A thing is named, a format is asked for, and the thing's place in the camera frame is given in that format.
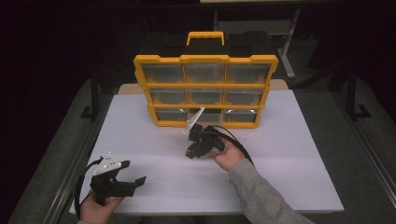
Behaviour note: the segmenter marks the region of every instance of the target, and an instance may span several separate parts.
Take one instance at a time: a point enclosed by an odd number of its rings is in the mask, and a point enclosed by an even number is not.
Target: yellow handle
[[[221,45],[224,45],[224,33],[222,31],[189,32],[187,46],[192,38],[221,38]]]

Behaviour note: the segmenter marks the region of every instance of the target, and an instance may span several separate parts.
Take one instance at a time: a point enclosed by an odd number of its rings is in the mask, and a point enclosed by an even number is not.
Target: human hand
[[[209,151],[206,156],[215,160],[223,170],[228,172],[231,167],[244,159],[245,155],[232,142],[221,137],[219,140],[224,144],[224,150],[220,153]]]
[[[102,206],[96,202],[95,192],[90,190],[87,199],[81,205],[81,221],[90,224],[105,224],[110,219],[111,214],[120,205],[124,197],[117,197],[113,201],[106,198],[106,205]]]

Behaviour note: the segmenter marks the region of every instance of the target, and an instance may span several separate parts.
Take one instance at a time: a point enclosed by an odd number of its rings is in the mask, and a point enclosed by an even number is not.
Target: drawer bin
[[[228,64],[227,80],[228,83],[264,83],[267,76],[269,64]]]
[[[226,89],[226,105],[259,105],[263,89]]]
[[[189,103],[192,105],[222,104],[223,89],[187,89]]]
[[[180,63],[144,63],[142,68],[148,83],[184,81],[183,67]]]
[[[189,109],[189,119],[192,118],[196,113],[198,113],[199,109],[192,108]],[[222,120],[222,110],[221,109],[208,109],[206,108],[201,116],[198,118],[197,123],[206,126],[206,125],[221,125]]]
[[[158,120],[186,121],[187,109],[158,108],[156,109]]]
[[[224,109],[224,122],[254,122],[257,110]]]
[[[181,88],[155,88],[149,89],[152,102],[154,104],[164,105],[182,105],[186,104],[186,91]]]
[[[222,63],[187,63],[184,65],[186,79],[193,83],[220,83],[224,80],[225,65]]]

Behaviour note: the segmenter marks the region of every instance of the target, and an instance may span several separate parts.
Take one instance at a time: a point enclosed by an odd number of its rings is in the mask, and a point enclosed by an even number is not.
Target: black cable
[[[215,132],[201,132],[201,133],[197,133],[198,135],[204,135],[204,134],[219,134],[219,133],[215,133]]]
[[[81,188],[82,184],[84,183],[85,174],[87,174],[88,170],[95,164],[99,164],[103,160],[103,157],[100,157],[99,160],[91,162],[85,169],[83,170],[82,174],[78,177],[78,182],[76,184],[75,189],[75,210],[78,220],[80,219],[80,210],[81,210],[81,203],[79,202],[79,196],[81,195]]]
[[[81,201],[80,205],[82,205],[82,204],[85,202],[85,200],[87,200],[92,194],[93,194],[93,191],[91,191],[91,192]]]
[[[239,150],[241,150],[241,152],[244,154],[245,158],[248,159],[251,164],[253,164],[253,160],[251,159],[250,155],[248,154],[248,151],[244,148],[244,146],[242,146],[242,144],[240,144],[237,140],[231,138],[230,136],[228,136],[225,133],[218,133],[219,137],[225,138],[226,140],[230,141],[231,143],[233,143],[237,148],[239,148]]]
[[[236,137],[233,136],[233,134],[232,134],[230,131],[228,131],[226,128],[224,128],[224,127],[222,127],[222,126],[219,126],[219,125],[213,125],[213,127],[221,128],[222,130],[224,130],[224,131],[226,131],[227,133],[229,133],[230,136],[232,136],[233,139],[235,139],[235,141],[239,142],[239,141],[236,139]]]

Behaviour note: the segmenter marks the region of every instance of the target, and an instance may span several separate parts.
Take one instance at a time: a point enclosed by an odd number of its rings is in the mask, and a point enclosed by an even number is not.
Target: gray sleeve
[[[230,169],[228,175],[241,200],[242,212],[251,223],[313,223],[294,212],[250,161],[241,160]]]

